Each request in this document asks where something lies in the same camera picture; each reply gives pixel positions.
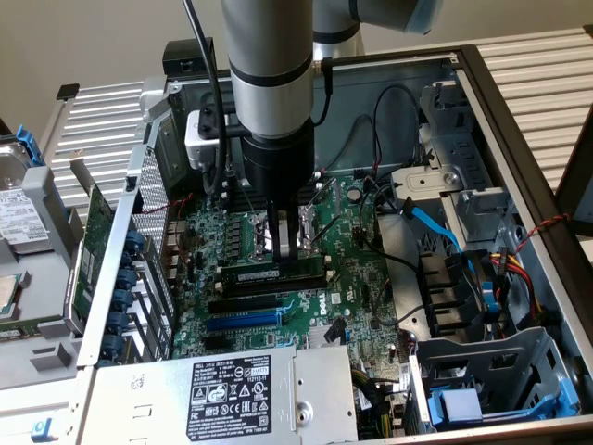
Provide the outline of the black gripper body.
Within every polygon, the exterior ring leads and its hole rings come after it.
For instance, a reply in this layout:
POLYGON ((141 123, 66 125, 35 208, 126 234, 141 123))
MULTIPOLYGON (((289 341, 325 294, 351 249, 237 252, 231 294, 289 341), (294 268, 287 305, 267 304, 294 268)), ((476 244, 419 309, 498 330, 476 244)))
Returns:
POLYGON ((297 194, 314 168, 314 125, 311 119, 278 139, 250 135, 241 139, 246 178, 276 209, 297 206, 297 194))

